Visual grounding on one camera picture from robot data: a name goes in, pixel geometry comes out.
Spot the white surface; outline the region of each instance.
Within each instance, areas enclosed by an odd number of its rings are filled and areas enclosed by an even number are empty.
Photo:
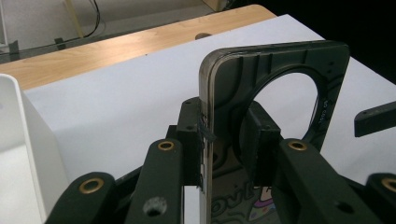
[[[281,16],[32,89],[26,95],[55,133],[69,181],[91,171],[118,178],[143,164],[149,145],[164,138],[168,125],[177,124],[181,103],[198,96],[199,66],[210,51],[318,39],[292,17]],[[302,135],[316,94],[310,80],[293,78],[277,80],[258,97],[287,137]],[[276,91],[276,86],[289,92]],[[390,140],[396,130],[359,139],[352,130],[360,111],[395,100],[395,86],[351,59],[322,150],[341,175],[363,183],[371,173],[394,173],[396,154]],[[291,116],[293,122],[282,122]]]
[[[67,187],[52,131],[0,74],[0,223],[42,223]]]

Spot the white plastic container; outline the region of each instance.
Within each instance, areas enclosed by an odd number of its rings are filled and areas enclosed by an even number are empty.
[[[0,74],[0,223],[44,223],[67,186],[51,129],[17,80]]]

